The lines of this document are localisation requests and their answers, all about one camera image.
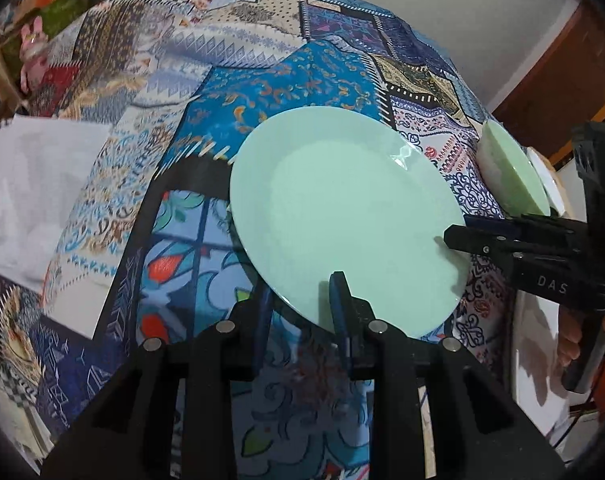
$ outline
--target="patterned tablecloth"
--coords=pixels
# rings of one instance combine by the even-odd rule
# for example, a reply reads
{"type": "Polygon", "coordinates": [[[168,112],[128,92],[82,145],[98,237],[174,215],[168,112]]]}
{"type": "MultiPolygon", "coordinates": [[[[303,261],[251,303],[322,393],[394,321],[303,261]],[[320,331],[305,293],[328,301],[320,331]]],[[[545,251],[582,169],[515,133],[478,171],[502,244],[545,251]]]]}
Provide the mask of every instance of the patterned tablecloth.
{"type": "MultiPolygon", "coordinates": [[[[502,215],[475,162],[487,112],[442,49],[367,2],[109,0],[55,39],[51,62],[33,112],[115,126],[42,298],[0,277],[4,427],[35,459],[131,345],[197,335],[250,293],[256,272],[225,191],[196,162],[233,164],[266,118],[311,105],[365,114],[424,153],[463,212],[502,215]]],[[[474,257],[456,311],[424,338],[456,336],[499,376],[510,298],[497,268],[474,257]]],[[[282,306],[260,376],[233,385],[239,475],[365,478],[372,388],[347,379],[328,333],[282,306]]]]}

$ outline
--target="finger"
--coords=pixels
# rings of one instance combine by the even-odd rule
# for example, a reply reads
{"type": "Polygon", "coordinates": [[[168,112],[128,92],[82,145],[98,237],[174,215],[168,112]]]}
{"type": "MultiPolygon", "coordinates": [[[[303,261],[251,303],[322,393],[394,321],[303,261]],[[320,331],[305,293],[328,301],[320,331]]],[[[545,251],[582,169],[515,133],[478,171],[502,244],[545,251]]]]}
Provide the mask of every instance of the finger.
{"type": "Polygon", "coordinates": [[[559,353],[558,362],[561,364],[561,366],[563,368],[567,368],[567,366],[569,366],[569,363],[571,362],[571,357],[569,357],[568,355],[559,353]]]}
{"type": "Polygon", "coordinates": [[[580,342],[582,338],[580,323],[571,311],[564,306],[558,309],[558,330],[565,339],[574,343],[580,342]]]}
{"type": "Polygon", "coordinates": [[[580,346],[562,335],[558,339],[558,355],[567,356],[569,359],[578,359],[580,346]]]}

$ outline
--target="mint green plate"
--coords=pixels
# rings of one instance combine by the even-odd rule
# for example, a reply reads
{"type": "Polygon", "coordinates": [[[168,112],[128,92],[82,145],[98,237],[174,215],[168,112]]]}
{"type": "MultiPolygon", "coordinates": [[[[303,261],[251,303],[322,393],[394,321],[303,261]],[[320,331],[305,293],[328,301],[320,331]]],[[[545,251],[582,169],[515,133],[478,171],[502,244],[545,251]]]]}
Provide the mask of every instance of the mint green plate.
{"type": "Polygon", "coordinates": [[[545,188],[520,145],[496,121],[483,124],[476,162],[487,188],[510,215],[550,215],[545,188]]]}
{"type": "Polygon", "coordinates": [[[304,107],[260,124],[231,171],[231,213],[267,284],[333,330],[327,286],[352,294],[407,335],[438,327],[469,271],[442,236],[463,215],[435,167],[391,128],[342,108],[304,107]]]}

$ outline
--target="green bowl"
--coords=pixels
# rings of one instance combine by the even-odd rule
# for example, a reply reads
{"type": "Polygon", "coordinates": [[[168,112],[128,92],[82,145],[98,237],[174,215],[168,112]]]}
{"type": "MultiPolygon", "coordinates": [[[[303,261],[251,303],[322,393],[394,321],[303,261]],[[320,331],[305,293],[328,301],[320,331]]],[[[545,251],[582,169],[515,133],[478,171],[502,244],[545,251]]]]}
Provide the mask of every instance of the green bowl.
{"type": "Polygon", "coordinates": [[[483,124],[476,153],[487,188],[511,216],[550,215],[545,188],[520,145],[496,121],[483,124]]]}

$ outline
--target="wooden cabinet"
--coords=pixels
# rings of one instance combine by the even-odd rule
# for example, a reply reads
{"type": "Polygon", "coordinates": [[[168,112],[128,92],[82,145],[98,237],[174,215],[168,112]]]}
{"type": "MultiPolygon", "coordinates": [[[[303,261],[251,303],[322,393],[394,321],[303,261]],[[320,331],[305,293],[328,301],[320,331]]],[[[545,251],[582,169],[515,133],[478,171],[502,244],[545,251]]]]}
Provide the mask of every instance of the wooden cabinet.
{"type": "Polygon", "coordinates": [[[494,116],[519,142],[556,163],[571,151],[571,128],[604,108],[605,20],[583,0],[494,116]]]}

